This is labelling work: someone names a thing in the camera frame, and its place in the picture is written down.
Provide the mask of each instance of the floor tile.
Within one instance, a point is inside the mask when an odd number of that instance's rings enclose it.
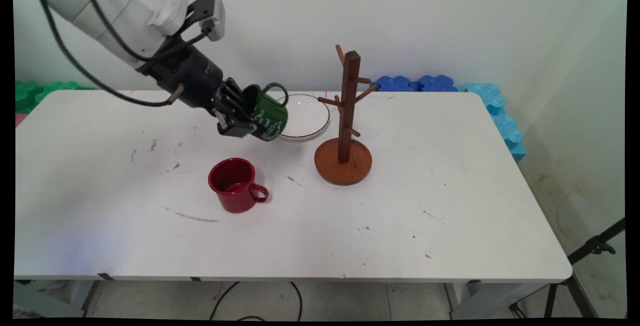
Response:
[[[569,292],[569,288],[563,285],[559,285],[555,292],[553,312],[556,311],[556,308],[562,310],[564,317],[583,317],[576,301],[574,301],[574,297],[571,296],[571,292]]]
[[[233,282],[222,283],[220,295]],[[302,296],[301,321],[389,321],[383,282],[296,282]],[[220,303],[215,320],[248,315],[267,321],[298,317],[298,296],[288,282],[241,282]]]
[[[444,283],[387,283],[386,292],[393,321],[450,319]]]
[[[518,306],[526,315],[526,317],[531,319],[541,318],[545,316],[545,308],[547,307],[547,295],[549,294],[549,286],[540,289],[539,291],[531,294],[524,299],[522,299]],[[556,300],[553,304],[553,313],[551,313],[551,317],[565,317],[565,313],[558,303],[558,296],[556,294]]]
[[[220,282],[99,281],[87,317],[206,320]]]
[[[502,308],[498,312],[494,313],[491,317],[487,317],[490,320],[496,319],[515,319],[514,313],[509,310],[509,307]]]

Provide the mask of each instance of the table leg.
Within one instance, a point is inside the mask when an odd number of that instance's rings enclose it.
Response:
[[[452,311],[469,298],[469,288],[466,283],[445,283],[444,286]]]
[[[451,312],[452,320],[487,319],[500,309],[545,287],[547,283],[482,283]]]
[[[39,292],[32,285],[13,281],[13,303],[43,317],[83,317],[94,280],[71,280],[64,288],[62,299]]]

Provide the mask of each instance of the wooden mug tree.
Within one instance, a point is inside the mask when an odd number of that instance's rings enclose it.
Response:
[[[323,179],[336,185],[353,185],[363,180],[371,169],[371,153],[361,142],[352,139],[360,137],[354,130],[354,110],[357,102],[378,88],[375,84],[356,96],[359,83],[370,84],[371,80],[359,76],[361,57],[358,52],[343,54],[340,45],[336,45],[342,63],[342,97],[334,100],[318,97],[318,101],[338,107],[340,128],[338,138],[328,139],[315,150],[315,168]]]

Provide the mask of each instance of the green mug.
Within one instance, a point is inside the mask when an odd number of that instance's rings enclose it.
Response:
[[[279,103],[273,97],[267,95],[267,91],[273,87],[284,91],[284,102]],[[289,118],[289,113],[285,107],[289,101],[289,94],[286,89],[276,82],[268,84],[264,89],[252,84],[242,91],[242,95],[253,108],[251,119],[256,126],[256,130],[251,135],[258,137],[262,141],[271,141],[280,136]]]

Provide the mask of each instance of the red mug handle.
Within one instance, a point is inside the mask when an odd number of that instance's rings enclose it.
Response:
[[[253,197],[253,200],[255,200],[256,203],[263,203],[267,201],[267,198],[269,197],[269,191],[267,191],[266,187],[259,184],[252,184],[249,189],[262,192],[262,194],[264,195],[264,197],[258,197],[253,192],[251,192],[251,197]]]

